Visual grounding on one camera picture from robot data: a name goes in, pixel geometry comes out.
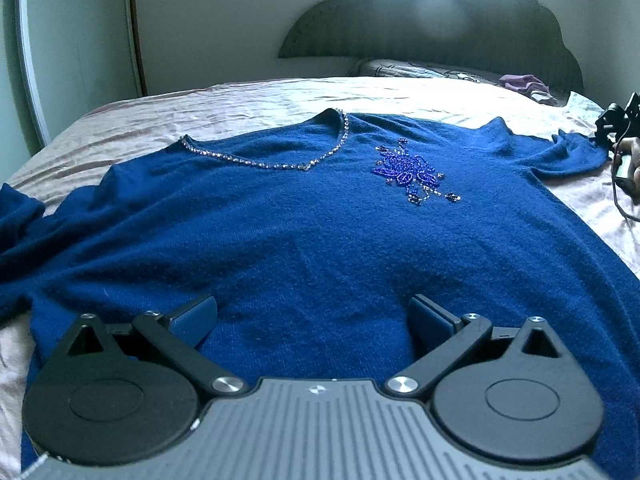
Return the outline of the person's right hand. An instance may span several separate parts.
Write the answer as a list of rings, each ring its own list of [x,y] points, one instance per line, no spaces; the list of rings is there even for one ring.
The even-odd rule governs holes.
[[[629,196],[639,195],[639,139],[620,139],[614,145],[614,182]]]

